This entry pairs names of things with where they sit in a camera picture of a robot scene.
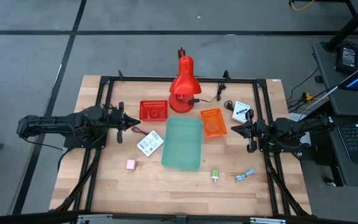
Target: lamp shade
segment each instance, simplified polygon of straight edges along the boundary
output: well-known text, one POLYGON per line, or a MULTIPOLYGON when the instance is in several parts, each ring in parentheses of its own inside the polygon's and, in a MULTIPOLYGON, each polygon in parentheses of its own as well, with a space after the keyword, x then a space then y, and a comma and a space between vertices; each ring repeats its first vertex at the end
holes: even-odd
POLYGON ((182 56, 179 59, 178 76, 172 82, 169 92, 177 95, 201 93, 200 84, 193 74, 193 59, 191 57, 182 56))

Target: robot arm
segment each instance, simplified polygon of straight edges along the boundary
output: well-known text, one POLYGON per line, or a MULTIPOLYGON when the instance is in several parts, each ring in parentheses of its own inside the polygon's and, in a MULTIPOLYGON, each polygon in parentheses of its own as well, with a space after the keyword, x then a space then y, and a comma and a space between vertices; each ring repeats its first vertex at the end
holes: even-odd
POLYGON ((267 126, 263 119, 253 123, 253 117, 253 110, 249 110, 246 113, 247 122, 231 128, 244 138, 249 138, 248 152, 254 152, 257 149, 254 137, 262 140, 260 148, 268 152, 301 152, 305 147, 310 147, 300 142, 305 132, 334 127, 331 122, 325 121, 325 116, 303 119, 298 122, 288 118, 277 118, 270 126, 267 126))
POLYGON ((122 143, 122 131, 139 124, 140 121, 124 113, 124 103, 119 107, 106 108, 91 106, 67 116, 40 117, 29 115, 19 121, 17 134, 27 139, 39 134, 61 134, 66 137, 65 147, 95 147, 110 128, 116 128, 117 141, 122 143))

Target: orange basket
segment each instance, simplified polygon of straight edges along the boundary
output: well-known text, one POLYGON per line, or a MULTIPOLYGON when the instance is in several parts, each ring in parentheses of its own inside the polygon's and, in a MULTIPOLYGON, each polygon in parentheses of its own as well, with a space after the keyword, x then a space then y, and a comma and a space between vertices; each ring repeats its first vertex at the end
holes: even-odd
POLYGON ((168 119, 167 100, 142 100, 139 119, 142 121, 165 121, 168 119))
POLYGON ((200 114, 206 138, 219 137, 227 134, 221 109, 202 110, 200 114))

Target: yellow cable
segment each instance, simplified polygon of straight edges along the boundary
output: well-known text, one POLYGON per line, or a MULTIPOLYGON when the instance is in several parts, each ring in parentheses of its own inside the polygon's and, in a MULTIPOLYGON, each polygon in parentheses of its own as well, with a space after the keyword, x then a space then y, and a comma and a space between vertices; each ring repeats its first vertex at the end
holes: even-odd
POLYGON ((309 6, 311 5, 311 3, 313 3, 314 1, 315 1, 315 0, 311 0, 311 2, 309 2, 307 5, 303 6, 303 7, 300 8, 300 9, 297 9, 297 8, 293 5, 292 2, 291 2, 291 6, 292 6, 293 10, 295 10, 295 11, 302 11, 302 10, 306 9, 307 7, 309 7, 309 6))

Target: plastic container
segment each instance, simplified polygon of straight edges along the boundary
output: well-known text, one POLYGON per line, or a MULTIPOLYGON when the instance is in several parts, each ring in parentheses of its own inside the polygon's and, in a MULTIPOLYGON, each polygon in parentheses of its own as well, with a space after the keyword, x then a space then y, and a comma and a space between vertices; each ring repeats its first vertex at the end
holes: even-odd
POLYGON ((142 121, 166 121, 167 118, 167 100, 143 100, 140 102, 139 119, 142 121))
POLYGON ((206 138, 219 137, 227 134, 221 109, 202 110, 200 113, 206 138))
POLYGON ((199 119, 168 118, 161 163, 165 167, 198 170, 203 124, 199 119))

